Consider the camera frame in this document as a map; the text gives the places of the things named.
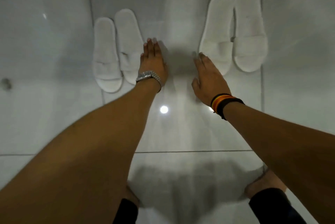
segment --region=black pants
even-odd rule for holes
[[[260,224],[306,224],[280,189],[269,188],[258,192],[251,198],[249,205]],[[136,205],[123,199],[113,224],[135,224],[137,215]]]

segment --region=white tile floor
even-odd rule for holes
[[[143,38],[157,37],[167,47],[171,74],[130,171],[145,207],[138,223],[257,223],[241,194],[262,162],[190,87],[208,2],[0,0],[0,79],[13,84],[0,90],[0,187],[66,126],[132,88],[102,93],[91,72],[92,18],[130,8]],[[263,0],[263,15],[269,57],[262,73],[233,66],[226,76],[233,94],[256,109],[335,133],[334,0]],[[167,114],[159,112],[162,105]],[[308,224],[316,223],[287,195]]]

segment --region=forearm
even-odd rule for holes
[[[335,136],[236,102],[224,116],[320,223],[334,220]]]
[[[111,223],[158,90],[153,79],[139,82],[54,138],[0,192],[0,222],[13,221],[19,211],[18,222],[89,222],[98,214]],[[60,208],[71,211],[56,213]]]

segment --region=silver watch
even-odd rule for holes
[[[153,70],[147,70],[146,72],[139,73],[137,78],[136,78],[136,83],[141,81],[141,80],[149,79],[149,78],[156,79],[158,81],[158,83],[161,85],[161,89],[162,89],[161,78]]]

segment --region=slipper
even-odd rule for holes
[[[232,64],[230,23],[234,0],[211,0],[208,6],[205,29],[200,41],[199,52],[208,56],[222,75]]]
[[[258,70],[268,53],[261,0],[235,0],[234,60],[245,72]]]
[[[143,39],[135,14],[130,9],[122,9],[115,14],[118,31],[120,66],[124,78],[136,85],[140,58],[143,53]]]
[[[116,51],[114,22],[98,18],[94,24],[93,74],[100,88],[108,93],[122,86],[122,73]]]

